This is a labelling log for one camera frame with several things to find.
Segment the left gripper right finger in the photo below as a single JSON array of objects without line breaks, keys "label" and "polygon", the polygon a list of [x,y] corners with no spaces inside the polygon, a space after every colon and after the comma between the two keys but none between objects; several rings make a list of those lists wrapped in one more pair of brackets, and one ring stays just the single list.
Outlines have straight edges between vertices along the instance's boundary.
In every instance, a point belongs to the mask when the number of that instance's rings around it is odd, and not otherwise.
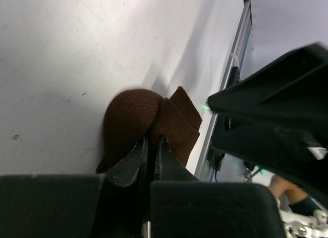
[{"label": "left gripper right finger", "polygon": [[285,237],[276,201],[259,184],[201,182],[162,137],[150,187],[151,237]]}]

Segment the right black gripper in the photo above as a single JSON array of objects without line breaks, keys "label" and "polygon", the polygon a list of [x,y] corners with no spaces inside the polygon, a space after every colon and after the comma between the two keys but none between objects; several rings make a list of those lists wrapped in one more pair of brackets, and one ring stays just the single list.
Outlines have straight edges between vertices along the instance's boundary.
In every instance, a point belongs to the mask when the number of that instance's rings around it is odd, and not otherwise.
[{"label": "right black gripper", "polygon": [[292,50],[238,84],[211,95],[212,112],[241,122],[212,136],[212,146],[256,163],[307,192],[327,191],[327,48]]}]

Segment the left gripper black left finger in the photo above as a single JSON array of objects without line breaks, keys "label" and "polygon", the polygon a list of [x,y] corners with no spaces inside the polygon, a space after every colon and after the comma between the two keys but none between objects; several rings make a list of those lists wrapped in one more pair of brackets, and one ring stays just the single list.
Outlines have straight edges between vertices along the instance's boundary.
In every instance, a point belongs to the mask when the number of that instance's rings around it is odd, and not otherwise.
[{"label": "left gripper black left finger", "polygon": [[103,174],[1,176],[1,237],[146,237],[148,145]]}]

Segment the brown striped sock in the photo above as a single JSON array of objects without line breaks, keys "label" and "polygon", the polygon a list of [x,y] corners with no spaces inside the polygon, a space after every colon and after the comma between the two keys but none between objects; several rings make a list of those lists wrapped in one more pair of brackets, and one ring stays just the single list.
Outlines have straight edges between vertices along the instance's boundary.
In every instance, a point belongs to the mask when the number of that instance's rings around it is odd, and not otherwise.
[{"label": "brown striped sock", "polygon": [[170,98],[147,89],[119,93],[107,107],[103,120],[104,155],[96,168],[104,173],[126,157],[146,135],[150,155],[164,136],[173,155],[187,165],[198,140],[201,116],[182,87]]}]

